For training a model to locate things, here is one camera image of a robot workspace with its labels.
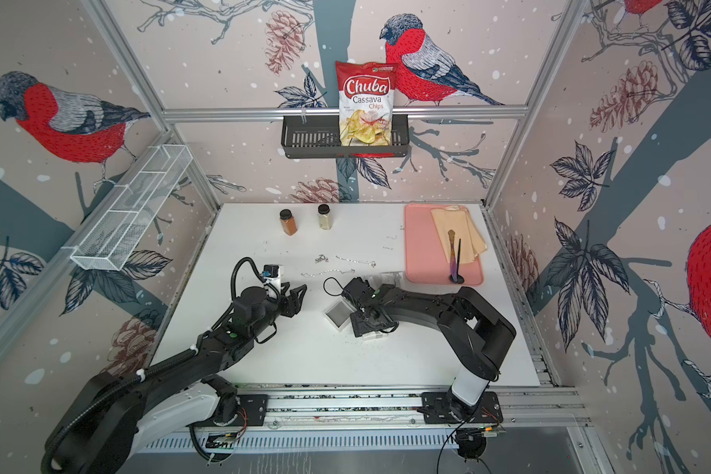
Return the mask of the white jewelry box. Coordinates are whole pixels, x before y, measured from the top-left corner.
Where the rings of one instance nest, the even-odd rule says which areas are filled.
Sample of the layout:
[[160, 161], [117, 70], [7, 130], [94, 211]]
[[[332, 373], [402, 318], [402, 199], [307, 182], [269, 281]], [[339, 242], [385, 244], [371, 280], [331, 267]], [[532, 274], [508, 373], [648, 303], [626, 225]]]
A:
[[356, 309], [347, 300], [338, 297], [324, 311], [324, 315], [338, 332], [343, 332], [351, 325], [351, 315], [355, 311]]

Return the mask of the white lift-off box lid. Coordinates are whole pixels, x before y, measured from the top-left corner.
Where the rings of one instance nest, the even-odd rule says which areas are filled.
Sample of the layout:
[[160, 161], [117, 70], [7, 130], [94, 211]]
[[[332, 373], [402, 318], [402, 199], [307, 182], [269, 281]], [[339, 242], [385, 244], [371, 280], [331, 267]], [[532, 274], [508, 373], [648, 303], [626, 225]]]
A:
[[401, 272], [386, 272], [379, 274], [375, 281], [379, 286], [383, 284], [392, 284], [393, 286], [402, 286], [403, 274]]

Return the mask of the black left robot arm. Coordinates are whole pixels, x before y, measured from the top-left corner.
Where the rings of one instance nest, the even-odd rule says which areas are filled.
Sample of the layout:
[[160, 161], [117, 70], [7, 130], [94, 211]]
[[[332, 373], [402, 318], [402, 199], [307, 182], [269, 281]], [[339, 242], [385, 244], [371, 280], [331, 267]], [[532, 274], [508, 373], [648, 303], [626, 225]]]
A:
[[301, 310], [306, 286], [281, 282], [278, 269], [254, 270], [260, 284], [239, 292], [191, 347], [125, 375], [106, 371], [85, 383], [45, 442], [43, 473], [116, 473], [138, 450], [179, 428], [239, 412], [236, 387], [221, 373], [264, 341], [280, 316]]

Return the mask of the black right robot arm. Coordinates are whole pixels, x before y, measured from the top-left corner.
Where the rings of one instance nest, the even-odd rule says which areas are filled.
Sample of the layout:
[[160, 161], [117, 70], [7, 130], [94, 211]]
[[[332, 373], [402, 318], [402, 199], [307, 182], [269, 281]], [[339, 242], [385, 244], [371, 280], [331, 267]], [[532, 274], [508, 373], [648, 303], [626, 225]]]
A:
[[341, 287], [340, 297], [353, 308], [356, 337], [391, 334], [402, 322], [439, 331], [461, 363], [450, 387], [450, 401], [477, 408], [490, 383], [499, 379], [517, 331], [487, 299], [469, 286], [457, 292], [409, 292], [395, 284], [373, 288], [363, 278]]

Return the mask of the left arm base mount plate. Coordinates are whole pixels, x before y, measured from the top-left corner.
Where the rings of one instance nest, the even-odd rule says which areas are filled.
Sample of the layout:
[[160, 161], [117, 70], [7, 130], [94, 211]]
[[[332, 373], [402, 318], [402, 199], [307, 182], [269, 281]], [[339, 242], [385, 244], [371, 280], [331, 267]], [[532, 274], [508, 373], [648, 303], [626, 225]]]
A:
[[263, 394], [236, 395], [228, 404], [227, 415], [221, 416], [226, 426], [259, 428], [264, 426], [269, 397]]

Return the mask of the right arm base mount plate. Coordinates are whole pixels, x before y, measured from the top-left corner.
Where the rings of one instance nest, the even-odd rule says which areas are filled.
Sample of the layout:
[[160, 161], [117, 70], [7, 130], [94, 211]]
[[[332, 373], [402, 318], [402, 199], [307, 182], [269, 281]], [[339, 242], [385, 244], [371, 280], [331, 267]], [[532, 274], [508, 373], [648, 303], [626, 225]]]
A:
[[486, 391], [478, 402], [466, 405], [450, 391], [423, 392], [422, 404], [417, 409], [427, 425], [451, 425], [460, 423], [499, 425], [503, 422], [499, 397]]

